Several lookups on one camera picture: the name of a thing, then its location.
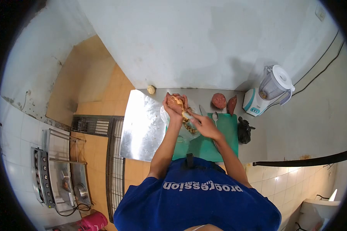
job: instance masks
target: person's right hand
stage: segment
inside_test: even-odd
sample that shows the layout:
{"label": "person's right hand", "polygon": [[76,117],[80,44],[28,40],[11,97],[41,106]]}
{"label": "person's right hand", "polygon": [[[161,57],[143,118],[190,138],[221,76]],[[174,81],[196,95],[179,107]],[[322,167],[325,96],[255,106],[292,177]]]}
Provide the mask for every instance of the person's right hand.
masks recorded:
{"label": "person's right hand", "polygon": [[212,138],[215,141],[223,138],[223,134],[217,129],[211,118],[195,114],[191,110],[188,110],[188,113],[194,117],[190,119],[190,122],[203,136]]}

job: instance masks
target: stainless steel countertop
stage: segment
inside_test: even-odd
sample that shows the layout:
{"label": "stainless steel countertop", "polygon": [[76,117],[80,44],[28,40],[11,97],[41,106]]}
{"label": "stainless steel countertop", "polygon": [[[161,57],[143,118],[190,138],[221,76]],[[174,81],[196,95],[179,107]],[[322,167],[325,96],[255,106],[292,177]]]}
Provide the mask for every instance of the stainless steel countertop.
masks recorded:
{"label": "stainless steel countertop", "polygon": [[[187,89],[187,88],[161,88],[156,93],[149,95],[146,89],[132,90],[127,103],[120,154],[122,157],[151,161],[154,153],[160,146],[165,136],[165,124],[159,115],[162,101],[169,93],[185,94],[197,105],[202,105],[206,112],[215,112],[211,107],[213,94],[222,93],[226,99],[237,95],[237,103],[234,114],[237,117],[249,121],[250,126],[255,127],[251,132],[251,141],[244,145],[239,144],[239,160],[242,163],[267,160],[266,133],[263,117],[254,117],[245,113],[242,108],[245,92],[233,90],[213,89]],[[226,113],[226,109],[216,110],[218,113]]]}

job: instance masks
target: electrical outlet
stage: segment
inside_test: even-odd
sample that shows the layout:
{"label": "electrical outlet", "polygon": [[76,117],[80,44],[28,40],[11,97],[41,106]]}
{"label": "electrical outlet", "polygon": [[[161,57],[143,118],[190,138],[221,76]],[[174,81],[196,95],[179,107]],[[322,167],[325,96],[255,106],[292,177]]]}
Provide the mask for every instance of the electrical outlet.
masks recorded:
{"label": "electrical outlet", "polygon": [[316,7],[315,14],[320,19],[320,21],[324,21],[325,9],[322,6],[318,5]]}

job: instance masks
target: spoon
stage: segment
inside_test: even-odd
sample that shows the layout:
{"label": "spoon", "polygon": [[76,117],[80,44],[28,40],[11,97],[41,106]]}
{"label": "spoon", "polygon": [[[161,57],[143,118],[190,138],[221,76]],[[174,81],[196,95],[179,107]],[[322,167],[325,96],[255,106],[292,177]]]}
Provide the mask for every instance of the spoon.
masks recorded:
{"label": "spoon", "polygon": [[213,119],[213,121],[215,122],[215,126],[217,127],[217,120],[218,120],[218,118],[219,118],[219,115],[217,114],[217,112],[214,112],[213,114],[212,114],[212,119]]}

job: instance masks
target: blender lid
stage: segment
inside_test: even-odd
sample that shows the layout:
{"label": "blender lid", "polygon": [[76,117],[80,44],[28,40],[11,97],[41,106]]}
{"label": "blender lid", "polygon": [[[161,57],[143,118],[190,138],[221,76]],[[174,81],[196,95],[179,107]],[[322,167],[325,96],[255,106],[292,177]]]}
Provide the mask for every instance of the blender lid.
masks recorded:
{"label": "blender lid", "polygon": [[285,88],[285,90],[292,88],[291,78],[288,73],[279,65],[274,65],[272,67],[272,73],[274,76],[274,80],[276,80],[280,86]]}

